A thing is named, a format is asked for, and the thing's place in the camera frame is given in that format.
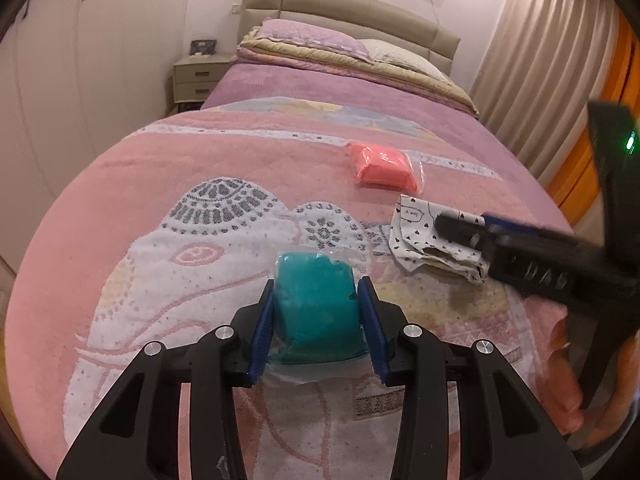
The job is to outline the person's right hand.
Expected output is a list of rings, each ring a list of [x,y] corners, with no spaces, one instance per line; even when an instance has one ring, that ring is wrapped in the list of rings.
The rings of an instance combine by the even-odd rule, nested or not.
[[[623,428],[639,390],[639,337],[628,338],[617,353],[616,383],[608,404],[582,407],[584,395],[568,355],[574,342],[593,332],[593,322],[581,313],[567,315],[552,330],[546,378],[539,386],[540,400],[564,436],[585,451],[613,437]]]

